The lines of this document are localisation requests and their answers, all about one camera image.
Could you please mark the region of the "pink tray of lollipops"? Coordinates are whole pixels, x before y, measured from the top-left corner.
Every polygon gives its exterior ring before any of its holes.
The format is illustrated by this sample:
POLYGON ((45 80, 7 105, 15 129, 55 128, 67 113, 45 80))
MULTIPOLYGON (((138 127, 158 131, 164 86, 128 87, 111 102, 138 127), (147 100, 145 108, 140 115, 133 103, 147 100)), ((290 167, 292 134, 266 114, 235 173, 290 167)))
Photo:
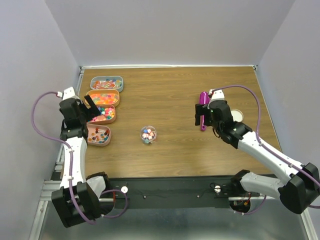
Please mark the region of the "pink tray of lollipops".
POLYGON ((112 138, 112 132, 108 126, 88 123, 87 128, 88 145, 105 147, 110 143, 112 138))

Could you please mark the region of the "magenta plastic scoop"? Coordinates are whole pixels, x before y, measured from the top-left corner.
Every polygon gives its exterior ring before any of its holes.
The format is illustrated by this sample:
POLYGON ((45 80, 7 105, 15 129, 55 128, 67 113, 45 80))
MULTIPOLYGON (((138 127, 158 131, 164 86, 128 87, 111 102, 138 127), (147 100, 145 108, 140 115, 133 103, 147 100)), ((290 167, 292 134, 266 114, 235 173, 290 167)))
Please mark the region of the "magenta plastic scoop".
MULTIPOLYGON (((206 105, 209 101, 209 96, 206 91, 203 91, 199 95, 199 104, 201 105, 206 105)), ((200 130, 205 131, 206 130, 206 125, 205 125, 205 116, 204 116, 204 110, 201 110, 201 115, 200 115, 200 130)))

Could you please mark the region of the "pink tray of candies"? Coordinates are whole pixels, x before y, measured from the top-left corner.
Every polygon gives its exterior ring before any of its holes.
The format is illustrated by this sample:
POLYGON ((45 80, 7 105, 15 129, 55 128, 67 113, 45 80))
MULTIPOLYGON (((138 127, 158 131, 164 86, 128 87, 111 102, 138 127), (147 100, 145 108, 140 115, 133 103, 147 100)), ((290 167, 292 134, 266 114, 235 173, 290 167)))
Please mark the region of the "pink tray of candies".
POLYGON ((100 115, 94 117, 89 124, 105 125, 111 124, 116 120, 116 108, 111 104, 103 104, 97 107, 100 115))

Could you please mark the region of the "clear plastic jar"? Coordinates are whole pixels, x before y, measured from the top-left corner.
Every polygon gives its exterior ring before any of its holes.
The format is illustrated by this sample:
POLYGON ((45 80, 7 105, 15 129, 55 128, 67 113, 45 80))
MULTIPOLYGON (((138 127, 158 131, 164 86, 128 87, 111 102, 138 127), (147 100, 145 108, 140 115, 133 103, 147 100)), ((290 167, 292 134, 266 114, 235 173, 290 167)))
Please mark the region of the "clear plastic jar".
POLYGON ((144 126, 140 130, 140 138, 145 145, 153 144, 157 140, 157 135, 156 129, 151 125, 144 126))

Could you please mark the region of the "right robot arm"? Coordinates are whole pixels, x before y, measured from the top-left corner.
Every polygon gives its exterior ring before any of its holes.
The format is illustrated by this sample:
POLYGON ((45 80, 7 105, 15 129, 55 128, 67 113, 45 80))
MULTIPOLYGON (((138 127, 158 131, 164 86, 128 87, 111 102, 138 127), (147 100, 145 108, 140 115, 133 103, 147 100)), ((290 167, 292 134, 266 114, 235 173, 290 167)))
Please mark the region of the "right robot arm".
POLYGON ((293 160, 267 144, 249 126, 233 119, 226 100, 195 105, 195 125, 204 123, 226 144, 252 156, 275 175, 267 177, 241 170, 227 185, 228 192, 241 196, 259 193, 280 202, 291 212, 301 214, 320 196, 318 168, 293 160))

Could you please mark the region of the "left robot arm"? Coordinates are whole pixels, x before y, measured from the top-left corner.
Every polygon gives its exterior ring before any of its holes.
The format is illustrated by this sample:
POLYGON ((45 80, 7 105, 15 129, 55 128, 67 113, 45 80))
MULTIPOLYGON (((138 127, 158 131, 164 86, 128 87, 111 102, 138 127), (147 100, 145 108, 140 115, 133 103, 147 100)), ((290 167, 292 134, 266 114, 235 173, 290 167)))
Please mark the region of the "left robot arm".
POLYGON ((87 108, 74 93, 63 93, 59 111, 63 115, 59 139, 64 144, 64 172, 59 189, 51 194, 51 201, 64 227, 84 222, 94 224, 101 216, 99 197, 107 197, 111 191, 104 172, 89 179, 85 176, 87 122, 98 114, 98 108, 93 103, 87 108))

